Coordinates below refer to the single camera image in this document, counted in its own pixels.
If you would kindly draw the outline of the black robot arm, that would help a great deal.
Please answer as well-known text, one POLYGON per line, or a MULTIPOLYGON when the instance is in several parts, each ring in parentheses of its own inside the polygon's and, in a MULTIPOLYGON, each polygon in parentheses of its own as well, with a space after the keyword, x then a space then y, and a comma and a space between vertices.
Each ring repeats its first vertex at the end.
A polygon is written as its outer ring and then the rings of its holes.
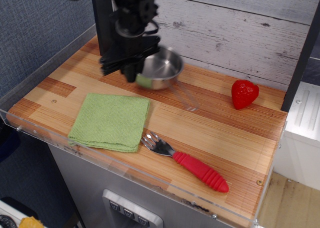
POLYGON ((155 0, 114 0, 117 10, 109 16, 111 46, 100 59, 104 75, 117 70, 132 83, 144 69, 145 59, 159 52, 155 0))

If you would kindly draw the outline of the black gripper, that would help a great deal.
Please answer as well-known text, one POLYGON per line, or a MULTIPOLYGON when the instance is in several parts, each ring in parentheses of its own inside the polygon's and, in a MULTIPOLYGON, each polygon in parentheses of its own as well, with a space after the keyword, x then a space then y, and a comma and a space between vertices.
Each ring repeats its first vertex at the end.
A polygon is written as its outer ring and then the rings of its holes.
POLYGON ((143 72, 145 59, 159 52, 160 40, 159 36, 144 36, 115 41, 99 61, 103 75, 120 70, 129 83, 135 82, 136 75, 143 72))

